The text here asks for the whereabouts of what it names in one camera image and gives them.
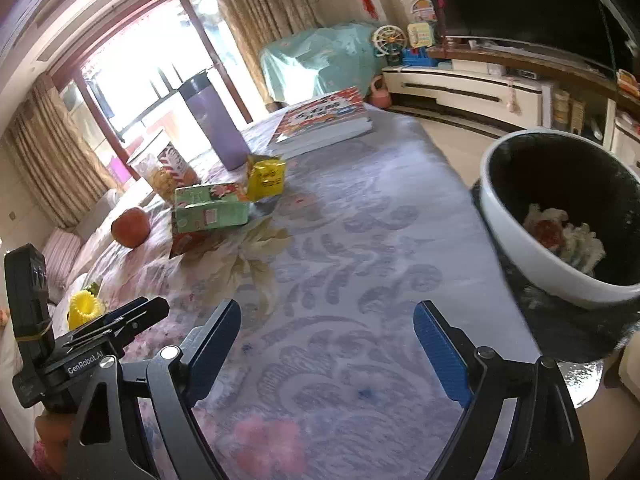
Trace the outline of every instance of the snack box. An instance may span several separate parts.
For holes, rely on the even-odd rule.
[[[175,211],[171,211],[171,234],[173,243],[171,244],[169,258],[174,258],[198,247],[204,240],[211,236],[211,231],[179,233],[178,224],[175,221]]]
[[[250,202],[241,184],[179,187],[174,199],[179,233],[242,225],[249,221]]]

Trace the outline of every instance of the purple thermos bottle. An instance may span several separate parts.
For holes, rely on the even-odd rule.
[[[200,72],[180,86],[180,94],[228,170],[246,162],[249,147],[213,88],[207,72]]]

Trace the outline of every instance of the pink teapot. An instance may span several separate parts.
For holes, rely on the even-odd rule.
[[[377,88],[378,81],[382,81],[382,76],[376,76],[371,82],[371,95],[369,97],[369,104],[372,104],[378,108],[389,108],[393,103],[391,102],[391,94],[386,89],[384,82]]]

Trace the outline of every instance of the screw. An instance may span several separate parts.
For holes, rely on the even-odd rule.
[[[116,362],[116,358],[112,355],[107,355],[102,361],[100,361],[100,368],[111,368]]]
[[[177,346],[169,345],[165,346],[160,351],[160,357],[162,359],[167,359],[168,361],[174,359],[180,353],[180,349]]]
[[[478,348],[478,355],[482,359],[493,359],[495,357],[495,350],[493,348],[489,348],[488,346],[481,346]]]
[[[545,368],[554,368],[556,366],[556,361],[554,361],[551,357],[544,356],[540,359],[540,364]]]

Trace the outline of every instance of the wooden shelf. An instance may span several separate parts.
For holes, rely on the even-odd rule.
[[[510,68],[531,70],[541,76],[577,84],[612,99],[619,108],[640,119],[640,100],[621,91],[615,81],[589,70],[522,54],[483,50],[481,48],[472,50],[469,47],[462,46],[447,48],[446,51],[441,46],[432,46],[427,49],[427,53],[429,57],[439,59],[463,59],[483,63],[497,63]]]

